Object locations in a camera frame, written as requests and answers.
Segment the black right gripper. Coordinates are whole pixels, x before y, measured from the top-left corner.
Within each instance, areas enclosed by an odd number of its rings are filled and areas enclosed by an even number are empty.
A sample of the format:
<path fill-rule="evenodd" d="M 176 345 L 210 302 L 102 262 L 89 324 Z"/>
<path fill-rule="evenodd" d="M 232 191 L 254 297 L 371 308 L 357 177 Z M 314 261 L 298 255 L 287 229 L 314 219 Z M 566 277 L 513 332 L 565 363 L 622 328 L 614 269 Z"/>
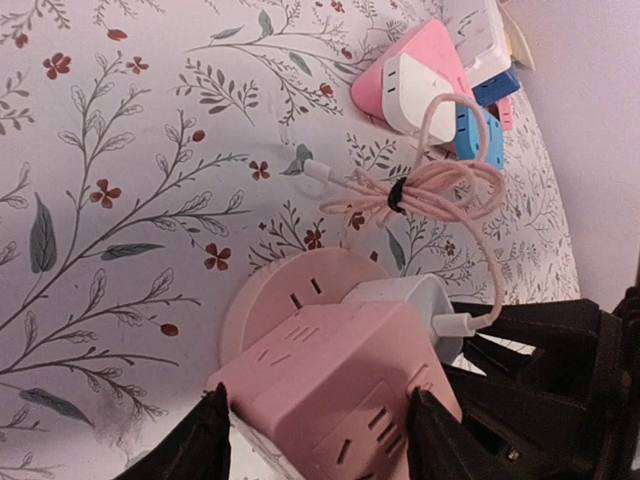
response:
<path fill-rule="evenodd" d="M 639 288 L 612 311 L 587 299 L 508 305 L 446 365 L 462 425 L 543 479 L 637 478 Z"/>

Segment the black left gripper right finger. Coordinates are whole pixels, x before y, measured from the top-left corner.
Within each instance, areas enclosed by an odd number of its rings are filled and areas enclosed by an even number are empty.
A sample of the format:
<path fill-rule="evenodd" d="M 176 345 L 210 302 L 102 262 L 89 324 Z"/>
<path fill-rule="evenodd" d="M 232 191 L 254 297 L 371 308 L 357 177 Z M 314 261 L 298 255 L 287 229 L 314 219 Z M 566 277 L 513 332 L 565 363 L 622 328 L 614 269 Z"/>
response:
<path fill-rule="evenodd" d="M 410 479 L 500 478 L 500 463 L 430 391 L 412 392 L 407 435 Z"/>

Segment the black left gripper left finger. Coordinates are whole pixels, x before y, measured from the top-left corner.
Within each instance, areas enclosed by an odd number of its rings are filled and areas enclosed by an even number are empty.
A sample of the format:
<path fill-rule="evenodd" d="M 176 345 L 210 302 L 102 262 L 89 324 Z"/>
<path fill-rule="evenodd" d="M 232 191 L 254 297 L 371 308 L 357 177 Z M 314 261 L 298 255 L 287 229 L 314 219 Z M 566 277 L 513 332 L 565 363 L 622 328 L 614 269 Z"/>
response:
<path fill-rule="evenodd" d="M 218 383 L 120 480 L 218 480 L 230 475 L 231 444 L 227 390 Z"/>

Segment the small white usb charger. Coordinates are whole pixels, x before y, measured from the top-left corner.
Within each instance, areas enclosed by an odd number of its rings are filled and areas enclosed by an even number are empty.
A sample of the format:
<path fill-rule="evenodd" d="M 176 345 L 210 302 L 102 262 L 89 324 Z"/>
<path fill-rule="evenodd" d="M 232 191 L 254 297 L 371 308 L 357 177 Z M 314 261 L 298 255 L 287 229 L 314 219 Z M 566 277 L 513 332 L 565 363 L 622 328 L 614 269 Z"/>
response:
<path fill-rule="evenodd" d="M 408 303 L 419 315 L 438 359 L 452 365 L 463 346 L 460 327 L 469 314 L 456 313 L 442 281 L 433 274 L 370 280 L 356 285 L 343 303 L 387 301 Z"/>

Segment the pink cube socket adapter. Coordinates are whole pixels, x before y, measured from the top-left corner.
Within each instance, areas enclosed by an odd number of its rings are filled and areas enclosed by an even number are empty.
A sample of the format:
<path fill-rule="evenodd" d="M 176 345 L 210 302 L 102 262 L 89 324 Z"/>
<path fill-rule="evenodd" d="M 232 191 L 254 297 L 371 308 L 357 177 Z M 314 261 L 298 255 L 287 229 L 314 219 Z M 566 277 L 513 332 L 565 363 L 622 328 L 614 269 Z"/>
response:
<path fill-rule="evenodd" d="M 305 479 L 401 479 L 417 387 L 461 420 L 419 313 L 399 302 L 309 305 L 208 381 Z"/>

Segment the round pink power strip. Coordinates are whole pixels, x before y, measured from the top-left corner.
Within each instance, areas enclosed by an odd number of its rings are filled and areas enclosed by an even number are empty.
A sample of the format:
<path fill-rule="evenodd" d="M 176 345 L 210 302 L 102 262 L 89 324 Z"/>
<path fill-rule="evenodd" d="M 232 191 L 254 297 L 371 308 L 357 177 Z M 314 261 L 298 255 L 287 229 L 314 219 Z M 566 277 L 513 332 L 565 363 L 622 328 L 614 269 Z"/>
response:
<path fill-rule="evenodd" d="M 303 307 L 337 304 L 358 284 L 388 277 L 378 263 L 339 247 L 260 267 L 230 301 L 221 324 L 219 364 L 233 361 Z"/>

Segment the pink triangular power strip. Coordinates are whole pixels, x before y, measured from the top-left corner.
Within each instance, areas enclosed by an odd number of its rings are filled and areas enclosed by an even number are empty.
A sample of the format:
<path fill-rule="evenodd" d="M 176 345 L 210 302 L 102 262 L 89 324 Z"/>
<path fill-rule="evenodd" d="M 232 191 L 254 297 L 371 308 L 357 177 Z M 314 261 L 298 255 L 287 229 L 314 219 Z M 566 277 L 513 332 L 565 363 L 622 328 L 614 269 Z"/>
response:
<path fill-rule="evenodd" d="M 384 63 L 396 54 L 406 53 L 447 80 L 456 94 L 473 99 L 466 72 L 445 25 L 431 19 L 407 31 L 381 54 L 353 83 L 351 99 L 363 113 L 384 119 L 382 72 Z"/>

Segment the large white power adapter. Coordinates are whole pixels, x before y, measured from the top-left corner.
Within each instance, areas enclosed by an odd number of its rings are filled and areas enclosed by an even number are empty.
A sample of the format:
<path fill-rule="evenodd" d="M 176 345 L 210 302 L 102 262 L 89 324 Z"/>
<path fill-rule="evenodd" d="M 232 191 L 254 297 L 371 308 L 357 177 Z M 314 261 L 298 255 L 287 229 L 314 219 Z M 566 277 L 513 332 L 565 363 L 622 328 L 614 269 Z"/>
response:
<path fill-rule="evenodd" d="M 448 80 L 406 53 L 387 60 L 383 67 L 382 111 L 394 130 L 418 138 L 425 112 L 440 94 L 453 93 Z M 456 106 L 441 103 L 432 118 L 428 144 L 441 145 L 454 139 Z"/>

